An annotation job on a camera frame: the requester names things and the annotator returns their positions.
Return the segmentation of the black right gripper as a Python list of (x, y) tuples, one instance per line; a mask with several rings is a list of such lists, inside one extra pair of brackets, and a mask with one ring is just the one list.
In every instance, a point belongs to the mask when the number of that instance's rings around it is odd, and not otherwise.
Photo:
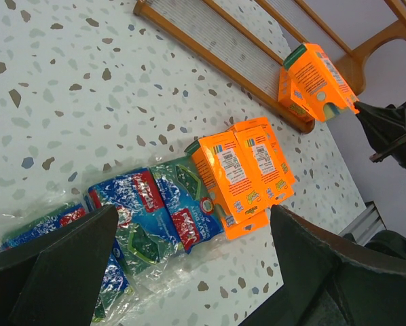
[(376, 107), (357, 101), (356, 117), (365, 131), (375, 153), (370, 157), (373, 163), (391, 157), (406, 170), (406, 101), (396, 107)]

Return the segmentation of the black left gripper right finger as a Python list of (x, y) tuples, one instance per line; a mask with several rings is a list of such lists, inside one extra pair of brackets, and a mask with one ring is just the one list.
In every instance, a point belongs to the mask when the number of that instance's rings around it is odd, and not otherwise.
[(406, 260), (280, 205), (270, 227), (283, 284), (245, 325), (406, 325)]

